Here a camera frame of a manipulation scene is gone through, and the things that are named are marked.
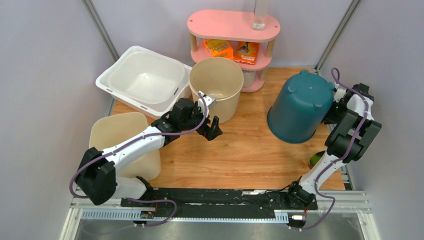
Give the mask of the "teal plastic bucket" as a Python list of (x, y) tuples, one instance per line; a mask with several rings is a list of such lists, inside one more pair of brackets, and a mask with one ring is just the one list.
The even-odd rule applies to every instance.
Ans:
[(267, 112), (267, 125), (278, 139), (300, 144), (311, 139), (334, 102), (335, 85), (302, 69), (284, 83)]

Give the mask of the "beige round bucket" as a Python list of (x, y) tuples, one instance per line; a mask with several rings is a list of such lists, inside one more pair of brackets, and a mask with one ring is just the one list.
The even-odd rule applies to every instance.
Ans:
[(235, 115), (244, 74), (234, 61), (223, 57), (203, 59), (192, 67), (188, 83), (194, 101), (199, 99), (198, 92), (215, 98), (216, 104), (209, 113), (211, 119), (217, 116), (222, 124)]

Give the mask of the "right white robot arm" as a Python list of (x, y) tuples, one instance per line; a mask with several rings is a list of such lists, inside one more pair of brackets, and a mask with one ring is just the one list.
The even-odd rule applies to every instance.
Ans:
[(308, 173), (289, 185), (283, 199), (290, 209), (308, 208), (334, 172), (364, 155), (382, 128), (372, 116), (373, 103), (369, 86), (363, 83), (336, 91), (333, 106), (324, 119), (325, 124), (334, 124), (324, 144), (327, 149)]

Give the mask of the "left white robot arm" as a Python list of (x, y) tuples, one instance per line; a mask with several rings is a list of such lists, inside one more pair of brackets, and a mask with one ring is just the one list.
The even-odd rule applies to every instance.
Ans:
[(94, 205), (102, 205), (110, 199), (133, 198), (140, 207), (153, 201), (153, 193), (147, 190), (147, 181), (141, 176), (119, 177), (124, 168), (152, 151), (170, 144), (181, 135), (197, 132), (208, 141), (222, 135), (219, 117), (209, 119), (209, 111), (216, 104), (211, 95), (198, 93), (198, 101), (180, 98), (172, 109), (155, 120), (139, 134), (109, 148), (85, 151), (78, 170), (69, 184), (70, 193), (79, 198), (73, 185), (83, 191), (81, 198)]

